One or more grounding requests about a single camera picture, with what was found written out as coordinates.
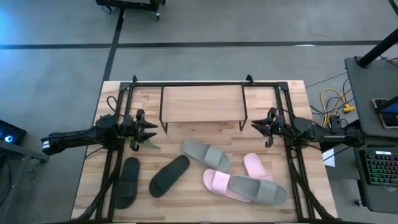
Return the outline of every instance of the concrete floor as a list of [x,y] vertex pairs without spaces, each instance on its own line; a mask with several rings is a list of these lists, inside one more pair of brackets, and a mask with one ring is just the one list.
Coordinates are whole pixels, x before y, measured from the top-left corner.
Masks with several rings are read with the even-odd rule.
[[[387,0],[167,0],[160,13],[156,22],[149,12],[127,10],[119,43],[325,43],[318,47],[117,49],[110,80],[130,80],[133,74],[140,80],[240,80],[250,73],[256,80],[299,79],[309,86],[343,73],[344,58],[372,48],[355,41],[381,40],[397,28],[398,21]],[[40,138],[51,132],[90,127],[109,48],[79,47],[111,44],[118,16],[118,9],[105,14],[94,0],[0,1],[0,45],[26,48],[0,50],[0,95],[4,96],[0,119],[27,130],[25,146],[40,151]],[[335,41],[353,42],[335,46]],[[29,44],[76,45],[75,49],[44,50],[31,49]],[[397,50],[393,47],[384,56],[397,55]],[[341,75],[307,88],[310,103],[320,109],[320,91],[329,86],[340,90],[345,80],[346,75]],[[346,119],[352,121],[356,114]],[[35,180],[26,175],[9,223],[68,220],[84,152],[66,150],[39,167]],[[355,182],[331,180],[331,187],[344,220],[393,223],[398,218],[356,207]]]

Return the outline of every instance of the white paper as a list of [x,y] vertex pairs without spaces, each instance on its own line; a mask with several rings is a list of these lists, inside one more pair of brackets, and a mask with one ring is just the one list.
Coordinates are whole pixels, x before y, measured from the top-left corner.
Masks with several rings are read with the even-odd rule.
[[[329,149],[326,152],[322,154],[323,159],[326,159],[327,157],[333,155],[335,153],[335,149]],[[325,166],[330,166],[330,167],[336,167],[335,164],[335,156],[330,157],[326,161],[323,161]]]

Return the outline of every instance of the keyboard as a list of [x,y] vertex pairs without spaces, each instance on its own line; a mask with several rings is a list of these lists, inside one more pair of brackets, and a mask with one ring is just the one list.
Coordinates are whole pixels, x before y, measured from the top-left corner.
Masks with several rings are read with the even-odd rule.
[[398,186],[398,155],[365,152],[364,160],[369,184]]

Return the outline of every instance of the black cable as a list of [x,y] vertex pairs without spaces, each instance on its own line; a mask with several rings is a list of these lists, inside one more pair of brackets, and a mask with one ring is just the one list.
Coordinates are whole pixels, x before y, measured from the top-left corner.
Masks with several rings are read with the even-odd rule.
[[313,111],[312,111],[312,114],[319,115],[319,116],[321,116],[322,118],[323,118],[323,116],[324,116],[324,115],[323,115],[323,114],[321,114],[321,113],[317,113],[317,112],[313,112]]
[[340,118],[340,117],[341,117],[341,114],[340,114],[340,112],[339,112],[339,111],[336,111],[335,117],[333,118],[333,120],[332,120],[331,122],[334,122],[334,121],[336,121],[336,120],[337,120],[337,118]]
[[344,91],[344,88],[345,88],[345,85],[346,85],[347,81],[348,81],[348,78],[344,81],[344,84],[343,84],[343,98],[344,98],[344,102],[347,102],[346,92]]
[[349,122],[346,119],[341,118],[340,120],[345,121],[347,123],[347,125],[349,125]]
[[323,112],[321,112],[320,110],[316,109],[314,106],[310,105],[310,107],[311,107],[312,109],[314,109],[316,112],[325,115]]
[[[353,101],[353,100],[354,100],[354,98],[348,100],[347,103],[349,103],[349,102],[351,102],[351,101]],[[340,110],[342,107],[344,107],[344,105],[341,105],[341,106],[339,106],[339,107],[337,107],[337,108],[335,108],[335,109],[333,109],[333,110],[327,111],[326,113],[330,113],[330,112],[333,112],[333,111],[335,111],[335,110]]]
[[326,81],[328,81],[328,80],[331,80],[331,79],[337,78],[337,77],[339,77],[339,76],[342,76],[342,75],[344,75],[344,74],[347,74],[347,72],[343,72],[343,73],[340,73],[340,74],[338,74],[338,75],[335,75],[334,77],[327,78],[327,79],[325,79],[325,80],[322,80],[322,81],[316,82],[316,83],[314,83],[314,84],[311,84],[311,85],[309,85],[309,86],[306,86],[305,88],[310,88],[311,86],[317,85],[317,84],[319,84],[319,83],[326,82]]
[[315,149],[319,149],[319,150],[321,150],[321,151],[322,151],[322,149],[321,149],[321,148],[319,148],[319,147],[317,147],[317,146],[313,146],[313,145],[311,145],[311,144],[306,144],[306,146],[310,146],[310,147],[313,147],[313,148],[315,148]]
[[296,117],[296,115],[292,114],[292,113],[289,112],[288,110],[285,110],[285,109],[283,109],[283,108],[282,108],[282,110],[285,111],[285,112],[288,113],[288,114],[291,114],[294,118]]
[[295,151],[295,152],[296,152],[296,153],[295,153],[295,154],[296,154],[295,156],[292,156],[292,153],[290,153],[290,155],[292,156],[291,159],[296,159],[297,156],[299,155],[299,154],[297,154],[296,148],[292,147],[290,144],[289,144],[289,148],[290,148],[291,151]]
[[104,148],[104,146],[102,146],[101,148],[99,148],[99,149],[96,149],[96,150],[94,150],[93,152],[91,152],[91,153],[87,154],[87,155],[85,156],[85,159],[87,159],[87,157],[89,157],[90,155],[92,155],[92,154],[94,154],[94,153],[98,152],[99,150],[101,150],[101,149],[103,149],[103,148]]
[[111,108],[111,110],[116,113],[116,110],[109,103],[109,99],[110,98],[112,98],[115,101],[116,104],[118,103],[118,100],[114,96],[108,96],[107,99],[106,99],[106,103],[108,104],[109,108]]
[[326,160],[328,160],[329,158],[331,158],[331,157],[333,157],[333,156],[335,156],[335,155],[337,155],[337,154],[339,154],[339,153],[341,153],[341,152],[343,152],[343,151],[345,151],[345,150],[347,150],[347,149],[349,149],[349,148],[351,148],[351,146],[347,146],[346,148],[344,148],[344,149],[342,149],[342,150],[340,150],[340,151],[334,153],[333,155],[327,157],[327,158],[324,159],[323,161],[326,161]]
[[8,155],[6,155],[6,156],[8,157],[8,158],[7,158],[7,166],[8,166],[8,188],[7,188],[7,190],[4,189],[3,192],[1,193],[2,199],[1,199],[1,201],[0,201],[0,208],[2,207],[4,201],[6,200],[8,194],[9,194],[9,192],[10,192],[10,190],[11,190],[11,186],[12,186],[12,172],[11,172],[10,158],[9,158]]
[[383,57],[383,56],[380,55],[380,58],[382,58],[382,59],[385,60],[386,62],[388,62],[388,63],[390,63],[391,65],[393,65],[393,66],[395,66],[395,67],[398,68],[398,65],[396,65],[396,64],[394,64],[394,63],[392,63],[392,62],[390,62],[390,61],[389,61],[388,59],[386,59],[385,57]]
[[26,174],[29,175],[29,179],[30,180],[34,180],[36,178],[36,169],[40,166],[43,165],[43,163],[38,163],[35,165],[35,167],[33,167],[33,169],[31,171],[27,171]]
[[337,96],[330,98],[330,99],[326,102],[326,106],[325,106],[326,110],[328,109],[329,103],[330,103],[330,101],[331,101],[332,99],[340,99],[340,98],[337,97]]

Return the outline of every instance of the metal cart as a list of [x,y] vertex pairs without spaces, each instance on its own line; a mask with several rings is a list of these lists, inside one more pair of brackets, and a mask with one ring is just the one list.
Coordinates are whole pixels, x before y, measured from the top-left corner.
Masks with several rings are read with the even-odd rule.
[[105,13],[112,13],[111,7],[119,7],[124,9],[138,9],[145,11],[152,11],[156,21],[160,19],[160,13],[158,12],[159,5],[166,4],[166,0],[150,0],[149,4],[141,2],[130,2],[130,1],[118,1],[118,0],[95,0],[97,5],[102,6]]

